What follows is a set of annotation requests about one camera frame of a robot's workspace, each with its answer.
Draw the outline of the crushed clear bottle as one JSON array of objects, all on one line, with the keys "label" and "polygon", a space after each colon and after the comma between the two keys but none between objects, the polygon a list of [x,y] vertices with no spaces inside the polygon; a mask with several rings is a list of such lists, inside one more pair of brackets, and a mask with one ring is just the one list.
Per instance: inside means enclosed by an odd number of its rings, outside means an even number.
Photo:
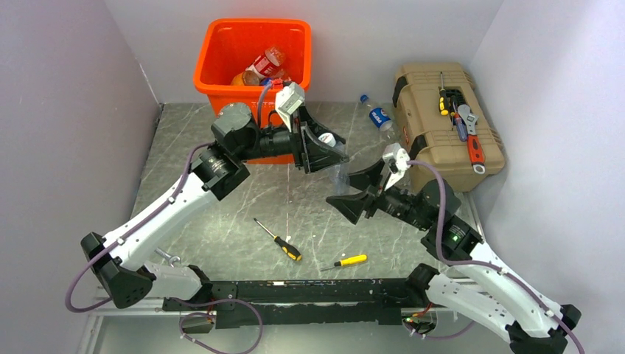
[{"label": "crushed clear bottle", "polygon": [[[346,152],[345,144],[338,141],[331,133],[323,133],[319,136],[319,140],[329,145],[331,148],[336,148],[342,153]],[[335,195],[347,195],[349,192],[349,176],[348,176],[348,164],[341,163],[332,166],[328,169],[329,180],[332,182],[335,190]]]}]

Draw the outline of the red label water bottle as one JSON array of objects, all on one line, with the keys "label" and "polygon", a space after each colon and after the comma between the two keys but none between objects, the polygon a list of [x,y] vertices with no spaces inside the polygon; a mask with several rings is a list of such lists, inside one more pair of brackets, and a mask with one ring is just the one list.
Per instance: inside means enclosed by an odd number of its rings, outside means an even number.
[{"label": "red label water bottle", "polygon": [[246,68],[260,79],[277,78],[284,72],[287,55],[279,47],[271,46],[258,55]]}]

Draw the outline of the orange bottle blue cap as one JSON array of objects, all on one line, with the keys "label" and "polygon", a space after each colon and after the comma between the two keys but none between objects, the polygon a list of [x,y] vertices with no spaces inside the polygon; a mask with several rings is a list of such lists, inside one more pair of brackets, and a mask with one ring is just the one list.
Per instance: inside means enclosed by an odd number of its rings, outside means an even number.
[{"label": "orange bottle blue cap", "polygon": [[235,75],[231,80],[232,86],[259,86],[261,79],[252,71],[244,71]]}]

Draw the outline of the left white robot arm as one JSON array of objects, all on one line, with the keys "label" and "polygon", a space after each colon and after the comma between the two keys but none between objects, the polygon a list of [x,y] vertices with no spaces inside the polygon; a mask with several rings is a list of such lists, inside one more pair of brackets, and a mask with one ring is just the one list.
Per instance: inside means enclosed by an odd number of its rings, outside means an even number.
[{"label": "left white robot arm", "polygon": [[174,229],[243,183],[247,161],[291,155],[298,169],[315,173],[349,159],[329,143],[342,137],[304,106],[285,124],[260,127],[246,104],[232,103],[221,109],[211,129],[214,141],[189,153],[181,176],[163,195],[117,229],[81,240],[90,270],[117,308],[148,296],[182,299],[195,310],[211,302],[209,278],[198,267],[163,267],[149,258]]}]

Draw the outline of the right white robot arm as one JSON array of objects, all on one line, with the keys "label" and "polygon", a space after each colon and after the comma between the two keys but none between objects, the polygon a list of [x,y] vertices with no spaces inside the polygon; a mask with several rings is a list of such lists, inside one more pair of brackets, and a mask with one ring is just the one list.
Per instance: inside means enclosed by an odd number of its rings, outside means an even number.
[{"label": "right white robot arm", "polygon": [[[409,167],[420,166],[433,173],[431,189],[404,193],[391,179]],[[361,215],[381,210],[427,234],[421,243],[449,268],[476,282],[483,293],[471,290],[424,264],[409,276],[406,296],[415,306],[428,302],[455,310],[504,340],[513,353],[563,353],[572,343],[579,353],[584,347],[573,330],[582,317],[572,304],[542,295],[495,254],[481,235],[454,214],[453,191],[433,166],[420,161],[378,161],[352,175],[356,195],[326,199],[352,223]]]}]

